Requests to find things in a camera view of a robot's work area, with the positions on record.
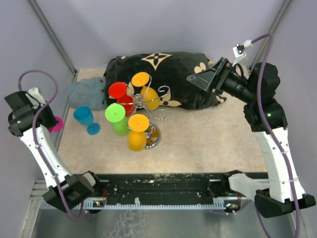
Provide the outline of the magenta plastic wine glass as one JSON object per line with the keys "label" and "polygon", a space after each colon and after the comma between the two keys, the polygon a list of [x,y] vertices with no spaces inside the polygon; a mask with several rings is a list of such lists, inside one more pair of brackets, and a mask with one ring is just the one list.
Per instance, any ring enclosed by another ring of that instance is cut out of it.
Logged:
{"label": "magenta plastic wine glass", "polygon": [[49,133],[60,132],[64,127],[64,122],[62,118],[55,116],[55,119],[57,121],[57,124],[48,129]]}

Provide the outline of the blue plastic wine glass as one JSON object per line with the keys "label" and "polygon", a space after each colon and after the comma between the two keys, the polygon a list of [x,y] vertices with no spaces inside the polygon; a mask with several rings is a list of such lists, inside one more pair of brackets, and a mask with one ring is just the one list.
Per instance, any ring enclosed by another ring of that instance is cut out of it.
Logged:
{"label": "blue plastic wine glass", "polygon": [[100,132],[100,125],[94,122],[94,115],[88,106],[78,107],[74,113],[74,118],[83,126],[87,127],[89,135],[96,135]]}

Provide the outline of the red plastic wine glass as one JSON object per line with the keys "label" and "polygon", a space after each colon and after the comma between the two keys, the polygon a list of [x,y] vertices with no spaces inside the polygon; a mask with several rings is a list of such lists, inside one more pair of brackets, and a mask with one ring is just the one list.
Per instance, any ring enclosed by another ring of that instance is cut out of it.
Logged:
{"label": "red plastic wine glass", "polygon": [[115,82],[109,89],[108,93],[112,99],[116,99],[125,109],[125,115],[129,117],[134,112],[133,98],[127,94],[128,86],[124,82]]}

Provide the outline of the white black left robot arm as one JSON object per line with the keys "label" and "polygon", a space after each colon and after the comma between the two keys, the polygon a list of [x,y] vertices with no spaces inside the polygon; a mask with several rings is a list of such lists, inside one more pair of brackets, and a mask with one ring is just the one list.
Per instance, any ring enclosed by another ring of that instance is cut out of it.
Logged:
{"label": "white black left robot arm", "polygon": [[93,172],[73,174],[62,161],[49,133],[57,120],[38,88],[14,92],[5,101],[12,109],[8,130],[26,145],[37,161],[48,189],[43,199],[49,205],[67,212],[88,197],[102,193],[103,184]]}

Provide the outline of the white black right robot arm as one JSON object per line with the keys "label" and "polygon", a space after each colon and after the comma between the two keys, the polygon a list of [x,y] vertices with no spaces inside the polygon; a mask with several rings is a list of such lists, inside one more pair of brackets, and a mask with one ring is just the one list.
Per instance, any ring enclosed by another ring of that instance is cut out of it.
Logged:
{"label": "white black right robot arm", "polygon": [[268,184],[234,170],[224,173],[218,185],[211,186],[215,197],[222,193],[227,196],[240,193],[252,200],[265,218],[316,205],[315,197],[305,192],[294,168],[286,115],[274,98],[280,84],[276,66],[257,63],[250,76],[245,77],[237,75],[228,59],[221,58],[211,68],[187,76],[186,80],[207,92],[226,92],[244,102],[244,117],[264,156]]}

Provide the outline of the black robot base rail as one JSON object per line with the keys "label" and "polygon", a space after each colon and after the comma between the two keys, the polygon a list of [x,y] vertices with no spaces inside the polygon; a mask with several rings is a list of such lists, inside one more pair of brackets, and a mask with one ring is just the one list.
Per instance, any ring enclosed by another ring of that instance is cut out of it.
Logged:
{"label": "black robot base rail", "polygon": [[84,201],[91,213],[102,210],[202,209],[236,213],[247,198],[220,190],[220,173],[102,174],[101,186]]}

